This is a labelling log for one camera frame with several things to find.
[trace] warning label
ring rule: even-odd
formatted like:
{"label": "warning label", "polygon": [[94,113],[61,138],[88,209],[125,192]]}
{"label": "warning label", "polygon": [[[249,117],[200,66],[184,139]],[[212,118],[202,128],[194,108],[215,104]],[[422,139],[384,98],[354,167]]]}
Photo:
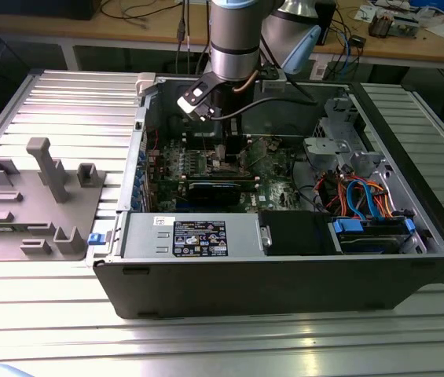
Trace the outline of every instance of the warning label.
{"label": "warning label", "polygon": [[173,242],[177,257],[229,255],[224,221],[175,221]]}

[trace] electronic component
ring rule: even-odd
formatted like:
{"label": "electronic component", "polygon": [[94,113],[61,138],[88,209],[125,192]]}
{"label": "electronic component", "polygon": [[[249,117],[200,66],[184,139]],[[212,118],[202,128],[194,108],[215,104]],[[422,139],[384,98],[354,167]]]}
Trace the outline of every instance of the electronic component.
{"label": "electronic component", "polygon": [[398,254],[416,230],[413,221],[404,217],[383,221],[340,218],[333,227],[344,254]]}
{"label": "electronic component", "polygon": [[189,203],[199,206],[233,206],[239,199],[240,185],[232,182],[193,182],[187,190]]}
{"label": "electronic component", "polygon": [[362,49],[365,47],[366,38],[360,37],[359,35],[352,35],[349,38],[349,46],[351,47],[358,47],[359,49]]}
{"label": "electronic component", "polygon": [[386,38],[392,23],[392,14],[383,9],[378,9],[375,16],[372,18],[372,22],[369,25],[370,36],[377,38]]}
{"label": "electronic component", "polygon": [[419,31],[419,21],[412,14],[398,14],[393,16],[393,23],[389,28],[388,35],[394,37],[414,38]]}
{"label": "electronic component", "polygon": [[[158,145],[148,144],[148,154],[161,151],[146,172],[156,201],[151,210],[122,210],[114,251],[94,264],[121,317],[389,309],[444,281],[437,230],[444,213],[391,128],[374,116],[369,94],[384,88],[332,84],[324,115],[291,104],[243,114],[230,123],[247,132],[245,146],[228,161],[216,152],[224,142],[216,132],[204,133],[200,145],[183,135],[188,124],[167,123],[178,111],[168,101],[190,83],[161,77],[143,107],[148,125],[161,131]],[[203,125],[212,130],[217,122]],[[288,129],[277,136],[277,127]],[[313,148],[304,148],[301,135],[311,134],[317,138],[305,144]],[[315,166],[325,149],[328,163]],[[134,174],[128,159],[124,176]],[[411,221],[401,216],[408,210]]]}

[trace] slotted aluminum table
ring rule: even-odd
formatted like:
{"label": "slotted aluminum table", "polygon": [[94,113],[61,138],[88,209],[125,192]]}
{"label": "slotted aluminum table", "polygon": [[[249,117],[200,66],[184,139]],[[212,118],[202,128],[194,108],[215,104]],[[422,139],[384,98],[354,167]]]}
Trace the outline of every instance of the slotted aluminum table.
{"label": "slotted aluminum table", "polygon": [[[133,74],[46,71],[29,76],[0,116],[0,156],[11,157],[20,169],[37,169],[24,146],[30,136],[42,135],[50,138],[52,156],[62,158],[67,169],[92,162],[108,172],[96,231],[114,222],[136,79]],[[415,112],[421,119],[417,122],[424,122],[418,111],[425,114],[426,105],[414,94],[396,86],[385,86],[395,93],[373,88],[367,90],[371,95],[407,103],[403,106]],[[384,103],[387,117],[403,108]],[[441,146],[434,152],[413,150],[411,156],[416,162],[423,159],[419,168],[439,171],[426,178],[442,192],[444,159],[435,153],[444,151],[444,143],[435,136],[443,136],[444,129],[437,128],[442,126],[436,119],[417,124],[412,133],[397,128],[408,125],[405,119],[412,118],[407,115],[391,125],[406,134],[402,142],[413,145],[408,148],[438,141]],[[438,133],[421,133],[422,126]],[[443,169],[428,163],[436,160]],[[35,376],[56,377],[442,376],[444,285],[428,286],[392,311],[123,320],[84,261],[0,262],[0,362]]]}

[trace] floor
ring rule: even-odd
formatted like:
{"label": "floor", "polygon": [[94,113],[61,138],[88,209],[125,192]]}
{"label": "floor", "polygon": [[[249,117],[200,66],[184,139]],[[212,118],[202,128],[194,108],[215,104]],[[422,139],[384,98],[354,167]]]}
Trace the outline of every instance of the floor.
{"label": "floor", "polygon": [[[61,49],[43,44],[11,43],[11,47],[32,68],[65,69]],[[101,47],[79,47],[77,50],[81,66],[87,71],[156,71],[174,73],[174,53],[170,51],[123,50]],[[180,56],[179,71],[186,72],[185,55]],[[301,74],[309,75],[312,63]],[[343,81],[366,82],[372,66],[360,64],[356,70],[347,70]],[[19,61],[0,44],[0,112],[6,106],[27,71]],[[375,82],[384,80],[375,77]],[[438,111],[444,101],[444,78],[436,69],[411,68],[402,84],[410,85]]]}

